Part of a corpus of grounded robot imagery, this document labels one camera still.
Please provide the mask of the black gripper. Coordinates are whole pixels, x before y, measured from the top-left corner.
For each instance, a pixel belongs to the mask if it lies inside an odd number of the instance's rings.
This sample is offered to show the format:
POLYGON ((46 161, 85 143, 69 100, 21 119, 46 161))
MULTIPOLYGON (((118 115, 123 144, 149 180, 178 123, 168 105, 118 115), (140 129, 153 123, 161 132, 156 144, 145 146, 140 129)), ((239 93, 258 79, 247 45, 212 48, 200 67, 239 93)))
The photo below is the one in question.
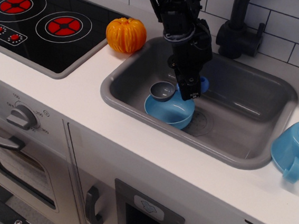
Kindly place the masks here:
POLYGON ((169 66, 174 69, 176 77, 180 81, 178 87, 184 101, 201 96, 199 73, 203 65, 213 57, 211 49, 211 34, 204 19, 197 19, 191 38, 172 45, 173 55, 169 66))

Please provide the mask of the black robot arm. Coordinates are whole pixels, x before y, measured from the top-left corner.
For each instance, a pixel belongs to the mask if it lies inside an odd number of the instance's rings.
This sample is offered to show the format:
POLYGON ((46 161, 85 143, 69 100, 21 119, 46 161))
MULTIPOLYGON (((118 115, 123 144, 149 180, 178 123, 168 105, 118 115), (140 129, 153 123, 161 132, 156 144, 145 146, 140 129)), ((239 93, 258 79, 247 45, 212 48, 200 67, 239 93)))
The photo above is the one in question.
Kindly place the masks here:
POLYGON ((201 0, 150 0, 163 25, 163 37, 172 46, 168 65, 174 70, 184 101, 201 96, 200 71, 213 58, 211 34, 199 19, 201 0))

